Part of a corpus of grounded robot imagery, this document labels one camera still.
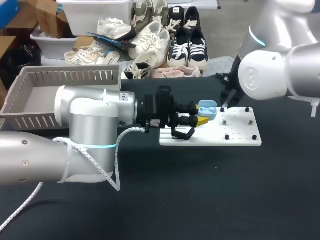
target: black table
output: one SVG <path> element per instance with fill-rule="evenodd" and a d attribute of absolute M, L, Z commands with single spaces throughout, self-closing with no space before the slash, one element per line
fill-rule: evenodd
<path fill-rule="evenodd" d="M 139 99 L 169 85 L 176 101 L 216 100 L 213 78 L 124 82 Z M 261 147 L 163 147 L 159 131 L 120 144 L 121 191 L 109 183 L 44 184 L 4 240 L 318 240 L 320 121 L 308 103 L 255 101 Z M 0 222 L 36 184 L 0 187 Z"/>

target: shoelace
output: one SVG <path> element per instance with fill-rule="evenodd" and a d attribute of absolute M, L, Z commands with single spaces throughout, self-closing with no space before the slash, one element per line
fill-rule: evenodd
<path fill-rule="evenodd" d="M 126 24 L 124 23 L 124 21 L 119 20 L 117 18 L 110 18 L 108 17 L 105 21 L 108 21 L 110 24 L 115 24 L 118 26 L 125 26 Z"/>
<path fill-rule="evenodd" d="M 162 23 L 162 16 L 152 16 L 152 22 Z"/>
<path fill-rule="evenodd" d="M 206 42 L 205 40 L 201 39 L 203 44 L 200 44 L 200 45 L 196 45 L 196 44 L 193 44 L 192 42 L 190 42 L 189 46 L 190 46 L 190 53 L 191 53 L 191 56 L 194 56 L 194 55 L 205 55 L 206 53 Z"/>
<path fill-rule="evenodd" d="M 197 20 L 194 20 L 194 21 L 188 20 L 188 22 L 184 25 L 184 28 L 191 29 L 191 27 L 196 27 L 197 24 L 198 24 Z"/>
<path fill-rule="evenodd" d="M 177 30 L 175 30 L 175 27 L 180 25 L 180 23 L 181 23 L 181 20 L 176 21 L 171 18 L 169 25 L 166 26 L 165 29 L 168 31 L 176 32 Z"/>
<path fill-rule="evenodd" d="M 135 28 L 138 22 L 142 22 L 145 19 L 146 15 L 137 16 L 134 15 L 133 20 L 131 21 L 131 25 Z"/>
<path fill-rule="evenodd" d="M 88 52 L 84 50 L 79 50 L 78 51 L 79 57 L 83 59 L 86 62 L 96 62 L 97 59 L 101 56 L 101 53 L 94 51 L 94 52 Z"/>
<path fill-rule="evenodd" d="M 175 59 L 178 60 L 182 54 L 185 54 L 186 58 L 188 58 L 188 43 L 183 45 L 175 44 L 172 52 L 172 56 L 176 56 Z"/>
<path fill-rule="evenodd" d="M 150 67 L 145 69 L 139 69 L 138 66 L 133 62 L 128 68 L 128 71 L 133 74 L 133 79 L 142 79 L 142 75 L 148 71 Z"/>
<path fill-rule="evenodd" d="M 159 36 L 152 34 L 151 46 L 148 49 L 148 52 L 158 52 L 162 48 L 162 42 L 164 40 L 160 39 Z"/>
<path fill-rule="evenodd" d="M 141 46 L 145 51 L 148 51 L 153 43 L 154 35 L 155 34 L 152 33 L 150 29 L 146 30 L 137 44 Z"/>
<path fill-rule="evenodd" d="M 158 68 L 157 70 L 160 73 L 170 73 L 170 72 L 174 72 L 177 70 L 177 66 L 173 66 L 173 67 L 168 67 L 168 68 Z"/>

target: black and white sneaker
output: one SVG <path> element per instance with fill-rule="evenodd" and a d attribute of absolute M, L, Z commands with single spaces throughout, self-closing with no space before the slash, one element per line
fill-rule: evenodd
<path fill-rule="evenodd" d="M 185 9 L 181 6 L 169 8 L 168 26 L 165 27 L 169 31 L 171 37 L 175 35 L 180 27 L 185 24 Z"/>
<path fill-rule="evenodd" d="M 188 51 L 188 66 L 190 68 L 198 67 L 200 71 L 207 69 L 209 60 L 208 47 L 200 28 L 195 28 L 192 31 Z"/>
<path fill-rule="evenodd" d="M 201 28 L 200 14 L 195 6 L 189 7 L 188 11 L 186 11 L 184 28 L 189 31 L 192 31 L 195 28 Z"/>
<path fill-rule="evenodd" d="M 158 54 L 154 51 L 140 54 L 134 62 L 121 73 L 121 79 L 143 79 L 155 67 Z"/>
<path fill-rule="evenodd" d="M 181 26 L 171 41 L 170 52 L 167 59 L 167 64 L 170 68 L 188 65 L 188 46 L 188 32 Z"/>

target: white mounting plate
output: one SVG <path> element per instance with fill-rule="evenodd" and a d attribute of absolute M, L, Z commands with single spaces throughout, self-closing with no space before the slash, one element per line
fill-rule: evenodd
<path fill-rule="evenodd" d="M 183 147 L 260 147 L 262 140 L 260 137 L 257 121 L 253 109 L 250 107 L 246 112 L 246 107 L 233 107 L 224 109 L 216 108 L 218 113 L 215 120 L 199 126 L 195 129 L 194 135 L 189 141 L 173 139 L 171 128 L 166 127 L 160 130 L 160 145 L 162 146 L 183 146 Z M 179 114 L 180 116 L 189 116 L 189 114 Z M 188 133 L 191 127 L 178 126 L 177 131 Z"/>

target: white sneaker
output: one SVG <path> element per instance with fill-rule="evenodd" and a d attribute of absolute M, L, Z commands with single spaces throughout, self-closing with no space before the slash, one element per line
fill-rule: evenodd
<path fill-rule="evenodd" d="M 117 64 L 119 58 L 120 54 L 116 51 L 110 52 L 106 57 L 103 53 L 83 49 L 64 54 L 65 62 L 70 65 L 114 65 Z"/>
<path fill-rule="evenodd" d="M 99 52 L 99 53 L 104 54 L 109 49 L 109 47 L 107 47 L 106 45 L 104 45 L 98 41 L 93 41 L 93 43 L 90 46 L 79 47 L 76 50 L 76 52 L 80 49 L 87 51 L 87 52 Z"/>
<path fill-rule="evenodd" d="M 139 55 L 136 60 L 121 74 L 121 79 L 143 79 L 155 67 L 158 54 L 154 51 Z"/>
<path fill-rule="evenodd" d="M 135 48 L 129 48 L 129 56 L 134 60 L 140 54 L 146 53 L 152 45 L 153 35 L 159 35 L 161 33 L 162 24 L 158 21 L 150 23 L 143 29 L 140 34 L 132 40 L 132 44 L 135 44 Z"/>
<path fill-rule="evenodd" d="M 133 26 L 125 24 L 116 18 L 107 18 L 98 21 L 97 34 L 106 36 L 115 41 L 130 41 L 137 35 Z"/>
<path fill-rule="evenodd" d="M 171 37 L 168 30 L 163 30 L 159 36 L 154 34 L 153 38 L 154 40 L 152 41 L 152 45 L 150 46 L 148 52 L 156 52 L 158 54 L 158 62 L 154 67 L 157 69 L 165 64 L 167 60 Z"/>

